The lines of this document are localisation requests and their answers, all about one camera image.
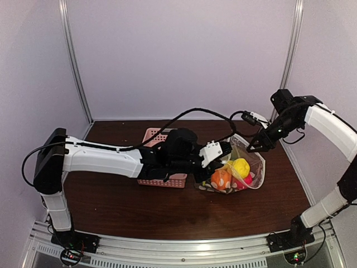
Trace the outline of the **orange toy fruit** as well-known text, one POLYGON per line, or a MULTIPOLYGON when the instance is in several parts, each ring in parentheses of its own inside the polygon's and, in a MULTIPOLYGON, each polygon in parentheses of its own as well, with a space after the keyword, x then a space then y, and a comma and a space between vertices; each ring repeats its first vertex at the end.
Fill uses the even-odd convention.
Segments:
POLYGON ((229 189, 231 185, 231 174, 226 170, 217 170, 212 174, 210 184, 216 190, 229 189))

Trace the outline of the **clear dotted zip bag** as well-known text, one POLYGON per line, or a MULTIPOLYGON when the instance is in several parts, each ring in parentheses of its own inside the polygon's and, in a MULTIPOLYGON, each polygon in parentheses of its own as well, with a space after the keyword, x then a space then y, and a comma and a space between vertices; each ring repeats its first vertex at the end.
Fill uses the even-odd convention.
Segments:
POLYGON ((232 151, 220 159, 223 167, 216 169, 208 180, 195 183, 195 189, 230 194, 246 189, 257 190, 263 185, 266 161, 261 154, 249 153, 249 142, 237 134, 227 141, 232 151))

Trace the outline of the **yellow toy bananas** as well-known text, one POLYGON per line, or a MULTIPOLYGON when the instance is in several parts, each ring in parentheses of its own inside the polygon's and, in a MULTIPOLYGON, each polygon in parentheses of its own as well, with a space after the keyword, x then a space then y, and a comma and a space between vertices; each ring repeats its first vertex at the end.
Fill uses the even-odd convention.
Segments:
POLYGON ((233 162, 234 162, 233 160, 227 160, 227 161, 224 160, 221 163, 223 164, 223 168, 227 169, 233 166, 233 162))

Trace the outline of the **red toy apple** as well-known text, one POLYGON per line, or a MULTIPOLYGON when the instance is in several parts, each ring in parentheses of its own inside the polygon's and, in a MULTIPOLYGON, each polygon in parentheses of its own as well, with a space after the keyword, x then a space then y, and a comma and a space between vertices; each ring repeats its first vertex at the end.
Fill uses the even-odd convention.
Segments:
POLYGON ((232 187, 238 190, 247 189, 248 186, 251 186, 251 184, 253 183, 254 176, 255 175, 252 172, 250 172, 249 175, 243 180, 239 180, 235 177, 232 177, 232 187))

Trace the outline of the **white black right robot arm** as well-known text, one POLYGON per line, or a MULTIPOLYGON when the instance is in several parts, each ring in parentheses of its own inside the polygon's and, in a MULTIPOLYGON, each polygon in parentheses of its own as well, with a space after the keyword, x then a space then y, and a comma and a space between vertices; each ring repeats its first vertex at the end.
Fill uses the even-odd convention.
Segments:
POLYGON ((313 137, 293 152, 309 183, 316 186, 327 177, 331 191, 315 190, 320 200, 291 220, 283 242, 299 246, 313 241, 312 229, 337 215, 356 201, 356 130, 312 95, 293 96, 279 89, 271 96, 277 117, 260 130, 247 147, 248 152, 267 152, 295 130, 308 129, 313 137))

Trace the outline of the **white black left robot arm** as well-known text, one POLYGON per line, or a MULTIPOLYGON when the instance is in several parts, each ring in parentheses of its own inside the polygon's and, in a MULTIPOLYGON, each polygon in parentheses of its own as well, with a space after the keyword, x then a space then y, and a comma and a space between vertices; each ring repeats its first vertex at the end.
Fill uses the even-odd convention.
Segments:
POLYGON ((79 140, 57 128, 39 149, 33 178, 58 238, 68 248, 80 243, 73 230, 70 211, 62 189, 62 174, 73 171, 116 174, 141 180, 167 181, 176 174, 192 174, 197 183, 223 167, 221 158, 230 154, 227 141, 199 145, 197 135, 187 128, 172 129, 163 142, 147 147, 119 147, 79 140))

